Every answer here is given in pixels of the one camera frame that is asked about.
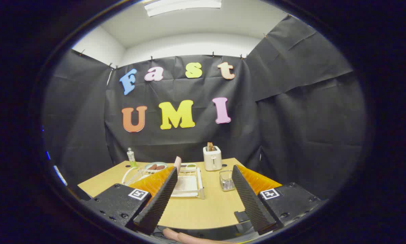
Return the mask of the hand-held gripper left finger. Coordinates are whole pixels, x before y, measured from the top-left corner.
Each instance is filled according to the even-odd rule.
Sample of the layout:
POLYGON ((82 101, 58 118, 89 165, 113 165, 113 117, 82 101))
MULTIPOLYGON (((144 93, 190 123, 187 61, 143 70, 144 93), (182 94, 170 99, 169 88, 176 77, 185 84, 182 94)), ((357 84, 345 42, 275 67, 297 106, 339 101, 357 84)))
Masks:
POLYGON ((177 181, 177 168, 167 167, 130 186, 113 184, 82 204, 115 225, 150 235, 157 227, 177 181))

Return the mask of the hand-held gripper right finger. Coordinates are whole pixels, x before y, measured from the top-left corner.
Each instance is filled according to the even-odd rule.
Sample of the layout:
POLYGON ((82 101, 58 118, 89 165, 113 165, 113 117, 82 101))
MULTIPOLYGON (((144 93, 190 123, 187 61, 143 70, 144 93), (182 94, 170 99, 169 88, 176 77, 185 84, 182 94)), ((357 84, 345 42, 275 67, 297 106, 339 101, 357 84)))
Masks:
POLYGON ((241 165, 233 166, 232 180, 260 235, 290 225, 327 202, 297 183, 282 185, 241 165))

